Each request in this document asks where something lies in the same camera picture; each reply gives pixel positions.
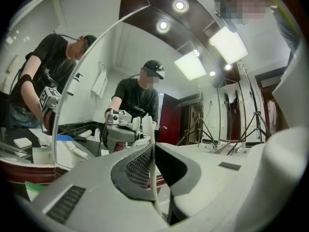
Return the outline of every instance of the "blue object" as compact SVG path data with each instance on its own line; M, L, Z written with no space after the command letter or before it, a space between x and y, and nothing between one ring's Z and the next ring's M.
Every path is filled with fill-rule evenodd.
M74 139L67 135L57 135L57 141L74 141Z

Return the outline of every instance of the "mirror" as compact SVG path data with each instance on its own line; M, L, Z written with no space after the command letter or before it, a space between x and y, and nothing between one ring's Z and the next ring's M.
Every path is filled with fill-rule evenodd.
M280 1L244 25L220 2L26 0L0 51L0 163L14 192L77 231L219 221L214 207L243 214L237 228L260 222L273 182L258 170L280 161L269 148L290 146L283 129L304 148L294 127L306 124L285 98L306 87L305 50L284 34Z

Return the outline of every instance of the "person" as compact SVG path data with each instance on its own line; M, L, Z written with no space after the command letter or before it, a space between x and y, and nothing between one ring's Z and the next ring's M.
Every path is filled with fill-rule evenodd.
M47 35L37 48L26 55L20 77L10 94L7 126L9 128L37 128L42 111L39 97L49 81L62 90L76 64L96 40L93 35L81 36L68 43L58 34ZM49 114L45 127L49 130Z
M231 31L236 31L236 24L247 24L250 20L261 18L270 8L282 37L291 50L290 59L295 54L300 42L296 23L279 0L214 0L215 10Z
M144 110L144 114L152 117L153 128L155 129L159 117L159 96L154 89L154 83L159 79L164 79L164 68L159 61L150 60L140 69L138 79L124 79L118 84L115 95L109 108L105 111L105 121L108 113L113 110L125 110L132 115L132 118L138 117L139 109ZM125 142L118 142L114 151L123 150Z

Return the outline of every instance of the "tripod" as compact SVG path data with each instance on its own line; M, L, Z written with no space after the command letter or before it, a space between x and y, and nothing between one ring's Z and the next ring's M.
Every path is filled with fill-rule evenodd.
M198 95L199 95L199 104L201 105L201 111L203 111L203 102L202 102L202 96L201 96L201 89L200 89L200 86L199 86L199 81L197 82L197 88L198 88ZM206 136L208 136L208 137L212 140L213 144L214 144L215 147L216 147L215 140L213 139L212 134L211 134L211 132L209 131L207 125L205 124L203 118L200 117L200 114L201 114L201 113L198 114L198 119L195 121L195 123L193 124L193 126L191 126L191 128L189 129L189 131L188 131L188 132L182 137L182 139L177 143L177 146L178 146L187 136L190 136L192 133L194 133L194 131L193 131L193 132L190 132L190 131L194 128L194 126L197 124L197 122L199 122L199 124L198 124L198 129L197 129L197 131L198 131L198 144L197 144L197 147L199 147L199 144L200 144L200 141L201 141L201 132L205 133ZM205 125L206 130L208 131L209 135L203 130L203 124Z
M271 132L269 131L267 125L266 125L266 122L265 120L263 119L262 115L261 115L261 112L258 111L257 109L257 105L256 105L256 100L255 100L255 95L254 95L254 92L253 92L253 88L252 88L252 85L251 85L251 81L248 77L248 74L247 74L247 70L244 68L244 64L242 63L242 61L240 60L240 65L243 69L243 71L245 72L245 75L247 77L247 81L249 83L249 86L250 86L250 90L251 90L251 93L252 93L252 98L253 98L253 103L254 103L254 109L255 109L255 112L253 113L253 117L251 119L251 121L249 122L246 130L243 132L243 134L241 135L240 139L237 141L237 143L233 146L233 148L228 152L228 155L231 155L232 152L234 151L234 149L236 148L236 146L242 142L243 140L245 140L247 137L249 137L252 133L254 133L255 131L257 131L259 133L259 139L260 139L260 142L262 143L262 135L263 134L264 136L266 136L266 133L262 130L261 128L261 121L263 122L263 124L265 125L265 128L266 128L266 132L268 133L269 136L271 136ZM246 135L247 131L249 130L249 127L250 125L252 124L254 118L256 119L256 128L251 131L248 135Z

